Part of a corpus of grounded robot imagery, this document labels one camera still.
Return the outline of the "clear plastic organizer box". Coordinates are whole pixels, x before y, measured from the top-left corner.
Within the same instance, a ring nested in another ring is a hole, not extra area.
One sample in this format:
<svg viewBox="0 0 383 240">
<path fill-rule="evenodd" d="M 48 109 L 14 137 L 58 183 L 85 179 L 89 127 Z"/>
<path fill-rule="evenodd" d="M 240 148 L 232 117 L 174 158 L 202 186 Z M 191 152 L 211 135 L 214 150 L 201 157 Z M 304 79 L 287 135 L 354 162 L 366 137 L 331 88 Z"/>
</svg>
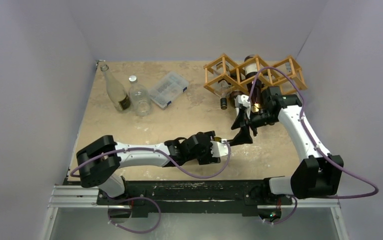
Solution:
<svg viewBox="0 0 383 240">
<path fill-rule="evenodd" d="M 162 110 L 188 89 L 189 81 L 174 71 L 170 71 L 149 89 L 150 99 Z"/>
</svg>

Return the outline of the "clear squat glass bottle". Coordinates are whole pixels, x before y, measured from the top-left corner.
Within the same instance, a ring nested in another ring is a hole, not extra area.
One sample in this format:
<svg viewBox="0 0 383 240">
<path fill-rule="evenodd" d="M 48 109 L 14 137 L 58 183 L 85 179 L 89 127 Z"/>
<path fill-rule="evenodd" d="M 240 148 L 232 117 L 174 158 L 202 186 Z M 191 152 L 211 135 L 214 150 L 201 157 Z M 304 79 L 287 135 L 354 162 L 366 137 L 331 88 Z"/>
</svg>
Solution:
<svg viewBox="0 0 383 240">
<path fill-rule="evenodd" d="M 136 75 L 128 78 L 131 87 L 129 88 L 129 97 L 133 110 L 137 116 L 144 117 L 152 112 L 152 101 L 146 87 L 138 83 Z"/>
</svg>

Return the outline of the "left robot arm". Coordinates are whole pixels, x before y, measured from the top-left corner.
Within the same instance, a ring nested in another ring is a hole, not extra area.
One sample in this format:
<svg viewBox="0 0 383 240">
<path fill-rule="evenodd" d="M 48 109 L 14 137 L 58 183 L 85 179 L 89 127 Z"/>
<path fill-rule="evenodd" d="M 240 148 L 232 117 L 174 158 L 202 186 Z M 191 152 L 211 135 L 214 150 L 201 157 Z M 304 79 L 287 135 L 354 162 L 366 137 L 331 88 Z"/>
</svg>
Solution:
<svg viewBox="0 0 383 240">
<path fill-rule="evenodd" d="M 229 157 L 231 148 L 225 139 L 217 139 L 214 131 L 198 132 L 152 145 L 116 142 L 112 135 L 104 135 L 76 153 L 77 167 L 70 176 L 78 177 L 83 188 L 98 187 L 115 204 L 124 204 L 129 197 L 126 180 L 115 172 L 121 168 L 154 166 L 177 167 L 186 175 L 198 175 L 182 168 L 188 161 L 199 165 L 220 163 Z"/>
</svg>

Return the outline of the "clear tall glass bottle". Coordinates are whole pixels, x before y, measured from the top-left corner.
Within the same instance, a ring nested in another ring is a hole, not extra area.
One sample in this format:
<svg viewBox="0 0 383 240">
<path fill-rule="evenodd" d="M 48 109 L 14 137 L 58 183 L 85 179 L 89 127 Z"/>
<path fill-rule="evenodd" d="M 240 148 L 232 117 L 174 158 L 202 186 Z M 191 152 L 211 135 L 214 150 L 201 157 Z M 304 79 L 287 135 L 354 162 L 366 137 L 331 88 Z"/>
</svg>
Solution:
<svg viewBox="0 0 383 240">
<path fill-rule="evenodd" d="M 107 64 L 101 64 L 100 71 L 105 79 L 107 95 L 115 109 L 120 113 L 128 111 L 131 101 L 124 85 L 115 78 Z"/>
</svg>

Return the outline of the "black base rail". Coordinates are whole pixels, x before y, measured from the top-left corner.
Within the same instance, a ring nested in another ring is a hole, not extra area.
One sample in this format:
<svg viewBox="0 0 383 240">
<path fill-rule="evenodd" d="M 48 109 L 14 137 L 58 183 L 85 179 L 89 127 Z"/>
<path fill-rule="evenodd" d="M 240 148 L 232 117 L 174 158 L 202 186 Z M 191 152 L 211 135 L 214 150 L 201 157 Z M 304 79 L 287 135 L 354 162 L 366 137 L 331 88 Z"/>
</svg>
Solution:
<svg viewBox="0 0 383 240">
<path fill-rule="evenodd" d="M 263 196 L 263 180 L 130 180 L 125 195 L 109 198 L 102 190 L 81 188 L 80 199 L 92 206 L 131 210 L 132 217 L 150 213 L 240 214 L 243 217 L 281 217 L 281 206 L 291 206 L 284 195 Z"/>
</svg>

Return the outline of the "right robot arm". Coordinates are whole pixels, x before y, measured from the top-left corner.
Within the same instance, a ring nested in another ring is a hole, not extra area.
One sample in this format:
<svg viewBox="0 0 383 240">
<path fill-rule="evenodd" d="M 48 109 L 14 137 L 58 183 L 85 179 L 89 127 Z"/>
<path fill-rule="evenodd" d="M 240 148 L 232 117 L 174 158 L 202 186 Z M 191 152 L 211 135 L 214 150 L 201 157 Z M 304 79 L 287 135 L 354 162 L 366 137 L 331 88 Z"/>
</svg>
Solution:
<svg viewBox="0 0 383 240">
<path fill-rule="evenodd" d="M 260 190 L 261 199 L 268 204 L 280 195 L 298 199 L 324 198 L 337 193 L 341 168 L 340 155 L 332 155 L 321 143 L 310 124 L 305 123 L 303 104 L 296 94 L 283 95 L 279 87 L 268 87 L 261 93 L 264 109 L 255 113 L 247 95 L 235 97 L 237 116 L 231 129 L 239 129 L 231 146 L 251 144 L 258 128 L 281 123 L 296 149 L 300 164 L 291 176 L 265 178 Z"/>
</svg>

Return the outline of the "brown bottle gold neck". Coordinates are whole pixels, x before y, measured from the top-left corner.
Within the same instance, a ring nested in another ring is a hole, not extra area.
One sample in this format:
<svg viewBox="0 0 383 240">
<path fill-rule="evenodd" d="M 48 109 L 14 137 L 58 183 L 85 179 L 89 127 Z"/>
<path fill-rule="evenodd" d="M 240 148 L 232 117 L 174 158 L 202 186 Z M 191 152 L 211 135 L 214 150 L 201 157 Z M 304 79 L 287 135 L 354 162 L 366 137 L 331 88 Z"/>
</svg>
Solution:
<svg viewBox="0 0 383 240">
<path fill-rule="evenodd" d="M 259 63 L 255 60 L 252 63 L 248 63 L 244 67 L 245 79 L 251 79 L 251 82 L 246 84 L 246 87 L 251 93 L 250 102 L 251 102 L 251 112 L 257 113 L 262 110 L 261 104 L 261 88 L 264 86 L 262 82 L 257 79 L 255 80 L 255 76 L 257 75 L 259 69 Z"/>
</svg>

